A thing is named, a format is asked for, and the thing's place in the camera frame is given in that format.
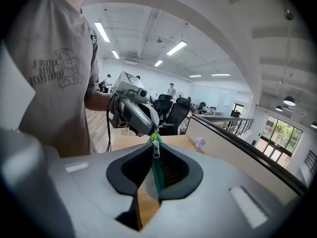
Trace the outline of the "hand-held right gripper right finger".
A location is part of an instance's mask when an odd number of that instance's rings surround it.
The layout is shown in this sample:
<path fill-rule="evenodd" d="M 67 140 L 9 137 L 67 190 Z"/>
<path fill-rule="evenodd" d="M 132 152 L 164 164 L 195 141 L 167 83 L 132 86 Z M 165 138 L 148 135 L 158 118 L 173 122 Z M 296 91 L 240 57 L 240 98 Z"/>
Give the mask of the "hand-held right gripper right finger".
<path fill-rule="evenodd" d="M 159 210 L 143 227 L 153 238 L 271 238 L 298 203 L 195 151 L 163 144 L 160 159 L 182 180 L 162 192 Z"/>

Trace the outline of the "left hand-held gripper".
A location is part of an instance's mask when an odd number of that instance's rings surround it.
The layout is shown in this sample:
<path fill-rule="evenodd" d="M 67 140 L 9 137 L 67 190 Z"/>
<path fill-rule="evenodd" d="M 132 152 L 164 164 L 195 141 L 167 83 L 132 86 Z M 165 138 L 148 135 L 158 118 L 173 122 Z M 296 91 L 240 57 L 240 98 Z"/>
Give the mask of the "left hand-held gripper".
<path fill-rule="evenodd" d="M 108 106 L 112 113 L 114 100 L 120 100 L 124 108 L 109 120 L 113 128 L 128 127 L 138 137 L 151 135 L 159 126 L 157 111 L 147 104 L 147 90 L 141 81 L 123 71 L 113 85 Z"/>

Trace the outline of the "person's left hand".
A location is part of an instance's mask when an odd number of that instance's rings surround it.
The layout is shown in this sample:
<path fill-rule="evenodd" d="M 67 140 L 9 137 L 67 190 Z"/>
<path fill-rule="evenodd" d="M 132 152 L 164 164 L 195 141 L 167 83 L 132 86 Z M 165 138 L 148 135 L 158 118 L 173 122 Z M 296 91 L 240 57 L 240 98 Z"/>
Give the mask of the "person's left hand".
<path fill-rule="evenodd" d="M 124 104 L 120 100 L 114 100 L 112 104 L 112 113 L 120 114 L 123 108 L 124 108 Z"/>

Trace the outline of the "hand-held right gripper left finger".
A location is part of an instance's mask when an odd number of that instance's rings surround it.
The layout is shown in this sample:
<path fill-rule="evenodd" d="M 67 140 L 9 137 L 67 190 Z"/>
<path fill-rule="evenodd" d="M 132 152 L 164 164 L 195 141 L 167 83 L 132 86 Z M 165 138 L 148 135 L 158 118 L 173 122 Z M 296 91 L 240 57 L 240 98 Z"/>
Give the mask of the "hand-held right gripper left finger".
<path fill-rule="evenodd" d="M 53 228 L 55 238 L 148 238 L 117 218 L 131 217 L 137 206 L 132 195 L 120 194 L 106 177 L 109 164 L 130 153 L 152 149 L 139 145 L 113 153 L 61 159 L 57 151 L 47 148 L 48 175 L 66 218 Z"/>

